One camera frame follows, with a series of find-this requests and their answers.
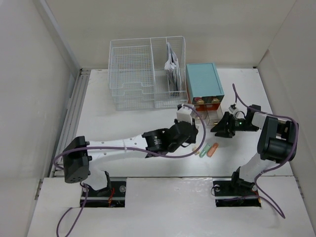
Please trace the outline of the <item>grey setup guide booklet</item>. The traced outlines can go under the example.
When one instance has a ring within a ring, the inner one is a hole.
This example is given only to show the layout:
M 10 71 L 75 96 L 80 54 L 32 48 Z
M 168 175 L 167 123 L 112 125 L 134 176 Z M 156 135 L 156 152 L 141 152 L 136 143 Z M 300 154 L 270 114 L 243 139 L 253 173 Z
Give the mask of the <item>grey setup guide booklet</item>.
M 166 77 L 171 91 L 180 91 L 182 88 L 182 79 L 180 74 L 180 65 L 176 53 L 173 51 L 171 44 L 166 43 L 167 61 L 164 65 Z

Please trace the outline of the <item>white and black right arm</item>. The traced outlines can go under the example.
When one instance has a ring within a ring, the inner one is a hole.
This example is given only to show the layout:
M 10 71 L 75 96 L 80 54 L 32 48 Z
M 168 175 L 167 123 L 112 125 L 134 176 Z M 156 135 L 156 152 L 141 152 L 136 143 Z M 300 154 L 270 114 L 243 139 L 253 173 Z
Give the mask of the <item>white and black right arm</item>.
M 237 131 L 261 134 L 257 144 L 257 153 L 251 160 L 233 172 L 230 181 L 218 181 L 221 191 L 229 195 L 243 195 L 256 190 L 255 178 L 263 171 L 271 169 L 275 164 L 291 161 L 296 155 L 298 141 L 298 123 L 290 120 L 282 121 L 273 115 L 264 114 L 259 105 L 247 108 L 244 118 L 236 118 L 237 109 L 231 105 L 222 119 L 210 131 L 215 136 L 233 138 Z

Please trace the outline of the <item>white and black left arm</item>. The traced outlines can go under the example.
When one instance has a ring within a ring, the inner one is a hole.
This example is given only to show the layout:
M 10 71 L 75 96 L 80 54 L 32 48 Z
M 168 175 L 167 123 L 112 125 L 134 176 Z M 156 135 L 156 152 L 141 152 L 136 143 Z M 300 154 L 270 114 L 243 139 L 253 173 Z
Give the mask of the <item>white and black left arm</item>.
M 64 181 L 82 183 L 98 195 L 109 193 L 109 173 L 103 164 L 125 158 L 174 158 L 173 153 L 185 144 L 196 142 L 198 129 L 194 121 L 175 120 L 170 128 L 156 129 L 132 138 L 107 142 L 74 138 L 62 152 Z

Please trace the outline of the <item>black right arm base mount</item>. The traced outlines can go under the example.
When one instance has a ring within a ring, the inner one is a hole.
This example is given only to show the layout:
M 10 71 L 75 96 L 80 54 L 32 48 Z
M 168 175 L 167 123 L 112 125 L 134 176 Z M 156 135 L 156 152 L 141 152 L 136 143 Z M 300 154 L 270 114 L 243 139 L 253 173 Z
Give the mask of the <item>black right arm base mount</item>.
M 216 207 L 261 207 L 254 182 L 241 179 L 238 171 L 230 179 L 214 179 L 212 191 Z

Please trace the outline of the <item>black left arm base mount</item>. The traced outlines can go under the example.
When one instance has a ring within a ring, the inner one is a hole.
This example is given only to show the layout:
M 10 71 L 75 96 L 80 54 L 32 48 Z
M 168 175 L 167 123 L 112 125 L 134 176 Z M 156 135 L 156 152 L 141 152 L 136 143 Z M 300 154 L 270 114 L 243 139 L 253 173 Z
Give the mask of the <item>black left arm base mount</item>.
M 86 207 L 125 207 L 127 190 L 126 178 L 111 178 L 109 173 L 101 171 L 86 179 L 79 177 L 79 185 L 82 188 L 80 205 Z

